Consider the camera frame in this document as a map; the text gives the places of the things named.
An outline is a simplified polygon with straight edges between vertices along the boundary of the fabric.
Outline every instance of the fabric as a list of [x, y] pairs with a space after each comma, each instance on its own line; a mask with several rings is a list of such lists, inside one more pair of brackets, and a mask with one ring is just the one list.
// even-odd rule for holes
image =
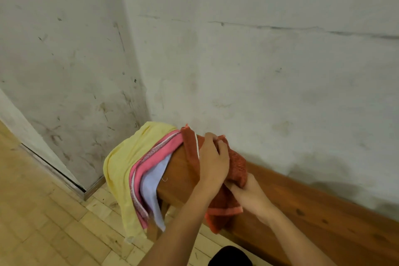
[[240, 249], [226, 246], [219, 250], [209, 261], [208, 266], [252, 266], [251, 260]]
[[[194, 167], [195, 171], [199, 174], [200, 170], [200, 153], [205, 138], [198, 136], [187, 125], [180, 130], [183, 136], [184, 148], [188, 162]], [[247, 162], [237, 152], [229, 147], [229, 143], [224, 135], [219, 136], [218, 140], [222, 140], [227, 144], [230, 169], [227, 175], [227, 180], [235, 183], [238, 187], [242, 188], [247, 183]], [[228, 222], [231, 216], [243, 212], [243, 208], [234, 198], [231, 191], [223, 184], [216, 197], [212, 200], [207, 209], [205, 218], [213, 233], [218, 233], [223, 226]]]
[[137, 217], [142, 228], [147, 228], [148, 212], [143, 207], [143, 199], [140, 194], [140, 181], [144, 173], [156, 166], [167, 155], [174, 152], [183, 142], [180, 131], [172, 131], [163, 137], [139, 162], [134, 165], [129, 175], [131, 196]]
[[156, 225], [162, 231], [165, 231], [165, 223], [161, 214], [161, 209], [159, 208], [156, 188], [159, 181], [161, 181], [171, 156], [172, 154], [167, 155], [165, 159], [149, 169], [140, 181], [140, 193], [148, 206], [147, 212], [152, 212]]
[[130, 193], [129, 175], [132, 166], [147, 154], [168, 133], [176, 127], [160, 122], [145, 123], [133, 136], [114, 148], [104, 161], [104, 176], [111, 193], [121, 207], [122, 221], [127, 237], [140, 231]]

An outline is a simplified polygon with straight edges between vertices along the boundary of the hand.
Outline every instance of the hand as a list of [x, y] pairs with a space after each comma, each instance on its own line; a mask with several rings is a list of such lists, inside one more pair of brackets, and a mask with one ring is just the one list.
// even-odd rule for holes
[[214, 198], [222, 187], [224, 180], [229, 173], [230, 158], [227, 144], [222, 140], [218, 141], [219, 152], [213, 143], [217, 136], [212, 133], [205, 134], [205, 142], [199, 150], [199, 182], [209, 191]]
[[261, 222], [269, 225], [268, 220], [277, 208], [266, 197], [253, 174], [248, 173], [247, 184], [244, 188], [239, 188], [236, 184], [228, 181], [225, 182], [225, 185], [243, 208], [257, 216]]

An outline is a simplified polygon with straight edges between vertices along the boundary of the wooden bench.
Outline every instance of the wooden bench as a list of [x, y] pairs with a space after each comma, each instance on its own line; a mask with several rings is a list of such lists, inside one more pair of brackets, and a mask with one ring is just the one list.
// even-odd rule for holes
[[[399, 265], [399, 223], [382, 215], [248, 163], [268, 198], [337, 265]], [[157, 194], [162, 213], [186, 203], [198, 177], [183, 147], [167, 166]], [[150, 223], [148, 238], [160, 230]], [[245, 212], [232, 218], [221, 234], [272, 265], [290, 265], [270, 228]]]

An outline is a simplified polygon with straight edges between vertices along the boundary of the pink cloth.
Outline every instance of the pink cloth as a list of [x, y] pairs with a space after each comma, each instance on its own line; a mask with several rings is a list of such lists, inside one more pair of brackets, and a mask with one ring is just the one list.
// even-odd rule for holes
[[131, 169], [129, 174], [129, 185], [131, 196], [137, 217], [142, 228], [148, 226], [148, 211], [145, 209], [144, 200], [140, 194], [140, 181], [143, 175], [156, 166], [167, 155], [174, 152], [183, 143], [183, 137], [179, 130], [172, 131], [164, 136], [157, 144], [144, 155]]

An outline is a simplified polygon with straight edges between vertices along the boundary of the light blue cloth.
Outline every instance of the light blue cloth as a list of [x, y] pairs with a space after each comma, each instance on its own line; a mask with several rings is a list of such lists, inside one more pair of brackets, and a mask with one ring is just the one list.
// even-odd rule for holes
[[146, 201], [147, 206], [151, 208], [155, 223], [162, 231], [165, 231], [166, 227], [156, 198], [156, 188], [158, 187], [159, 181], [161, 181], [171, 156], [172, 154], [167, 155], [165, 159], [147, 171], [140, 181], [141, 196]]

